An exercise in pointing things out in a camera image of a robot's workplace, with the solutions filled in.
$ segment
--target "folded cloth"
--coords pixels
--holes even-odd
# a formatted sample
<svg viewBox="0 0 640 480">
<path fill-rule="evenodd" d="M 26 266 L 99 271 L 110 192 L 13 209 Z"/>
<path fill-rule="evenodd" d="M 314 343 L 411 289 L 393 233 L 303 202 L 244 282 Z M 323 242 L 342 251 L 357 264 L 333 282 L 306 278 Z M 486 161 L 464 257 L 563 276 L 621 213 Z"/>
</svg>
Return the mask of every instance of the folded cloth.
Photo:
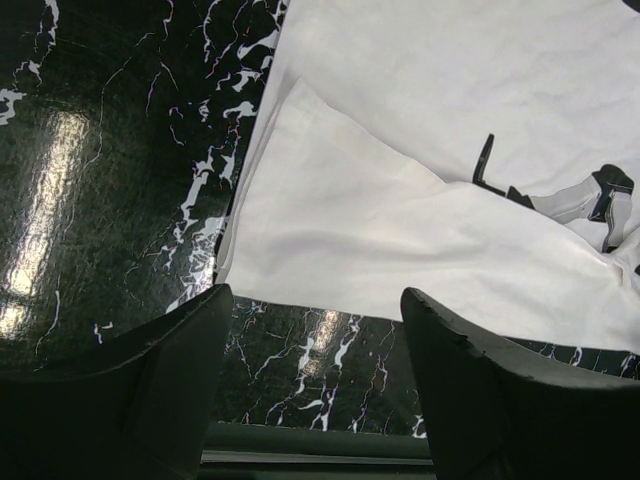
<svg viewBox="0 0 640 480">
<path fill-rule="evenodd" d="M 414 286 L 498 334 L 640 351 L 611 256 L 470 183 L 445 183 L 299 81 L 264 130 L 225 281 L 259 300 L 400 320 Z"/>
<path fill-rule="evenodd" d="M 600 251 L 608 224 L 592 173 L 614 164 L 640 182 L 640 15 L 620 0 L 292 0 L 237 205 L 299 77 L 445 181 L 470 181 L 494 133 L 485 181 L 537 197 L 538 211 Z M 568 187 L 578 188 L 554 196 Z M 640 226 L 637 197 L 619 195 L 614 246 Z"/>
</svg>

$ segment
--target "tabletop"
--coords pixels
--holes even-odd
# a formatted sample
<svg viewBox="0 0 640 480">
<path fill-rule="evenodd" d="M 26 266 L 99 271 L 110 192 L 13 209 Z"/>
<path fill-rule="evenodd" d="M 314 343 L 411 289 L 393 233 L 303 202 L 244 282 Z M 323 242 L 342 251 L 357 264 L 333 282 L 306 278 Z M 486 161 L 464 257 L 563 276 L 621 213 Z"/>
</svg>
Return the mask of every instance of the tabletop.
<svg viewBox="0 0 640 480">
<path fill-rule="evenodd" d="M 213 285 L 286 3 L 3 2 L 0 367 L 99 347 Z M 215 420 L 425 437 L 401 323 L 235 303 Z M 626 352 L 519 343 L 638 378 Z"/>
</svg>

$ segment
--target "white fabric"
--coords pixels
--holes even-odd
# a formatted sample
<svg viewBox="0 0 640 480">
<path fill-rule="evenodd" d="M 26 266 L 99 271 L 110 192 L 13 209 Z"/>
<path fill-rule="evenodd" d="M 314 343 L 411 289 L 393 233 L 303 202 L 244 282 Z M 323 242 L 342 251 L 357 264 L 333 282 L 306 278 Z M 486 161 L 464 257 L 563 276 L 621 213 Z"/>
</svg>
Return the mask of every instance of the white fabric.
<svg viewBox="0 0 640 480">
<path fill-rule="evenodd" d="M 576 220 L 563 227 L 469 184 L 442 187 L 434 195 L 426 183 L 419 189 L 411 182 L 426 175 L 436 188 L 437 177 L 425 169 L 412 179 L 404 173 L 415 167 L 390 167 L 386 156 L 398 155 L 391 150 L 355 158 L 364 144 L 374 148 L 373 137 L 350 143 L 330 125 L 325 134 L 334 136 L 324 140 L 322 130 L 297 131 L 294 138 L 279 131 L 289 120 L 274 120 L 299 78 L 381 144 L 446 182 L 471 180 L 491 132 L 496 142 L 485 172 L 490 185 L 546 196 L 612 163 L 640 188 L 638 14 L 619 0 L 293 0 L 218 261 L 221 281 L 263 300 L 399 319 L 401 288 L 414 285 L 436 298 L 440 292 L 450 308 L 498 333 L 640 351 L 640 314 L 634 314 L 638 305 L 630 289 L 637 276 L 629 263 L 640 258 L 640 235 L 632 233 L 640 225 L 637 192 L 625 248 L 600 256 L 589 245 L 602 244 L 605 224 Z M 349 123 L 326 111 L 312 116 Z M 303 142 L 317 151 L 307 151 Z M 360 162 L 345 164 L 352 177 L 328 168 L 337 168 L 329 162 L 336 159 L 322 149 L 331 151 L 336 143 Z M 283 151 L 296 149 L 308 156 L 283 157 Z M 274 165 L 263 170 L 262 162 Z M 323 195 L 312 187 L 316 180 L 327 189 Z M 376 188 L 380 198 L 395 200 L 376 203 Z M 429 192 L 424 201 L 444 209 L 428 217 L 426 233 L 451 229 L 460 243 L 441 245 L 412 230 L 409 217 L 426 221 L 421 215 L 427 212 L 421 212 L 420 198 L 403 197 L 405 189 L 406 195 Z M 409 199 L 412 204 L 402 205 Z M 476 202 L 488 203 L 479 209 Z M 379 214 L 368 210 L 373 208 Z M 429 215 L 436 215 L 433 208 Z M 308 220 L 317 225 L 304 223 L 305 210 L 317 211 Z M 498 212 L 508 218 L 497 218 Z M 388 228 L 369 223 L 374 215 L 392 213 Z M 306 225 L 305 235 L 297 224 Z M 502 237 L 497 228 L 504 230 Z M 494 264 L 496 245 L 505 259 L 525 259 L 521 276 L 513 278 L 505 262 Z M 483 249 L 495 255 L 483 257 Z M 348 275 L 349 267 L 363 276 Z M 484 287 L 459 290 L 463 270 Z M 382 295 L 383 284 L 397 290 L 391 304 Z M 579 296 L 584 305 L 578 305 Z"/>
<path fill-rule="evenodd" d="M 496 187 L 549 195 L 622 162 L 640 188 L 640 15 L 621 0 L 292 0 L 232 228 L 259 139 L 299 77 L 445 181 L 471 180 L 492 132 Z M 634 202 L 626 234 L 639 225 Z M 568 227 L 595 248 L 607 231 Z"/>
<path fill-rule="evenodd" d="M 400 320 L 415 286 L 502 335 L 640 351 L 640 302 L 609 257 L 534 211 L 444 183 L 303 82 L 275 118 L 235 242 L 239 295 Z"/>
</svg>

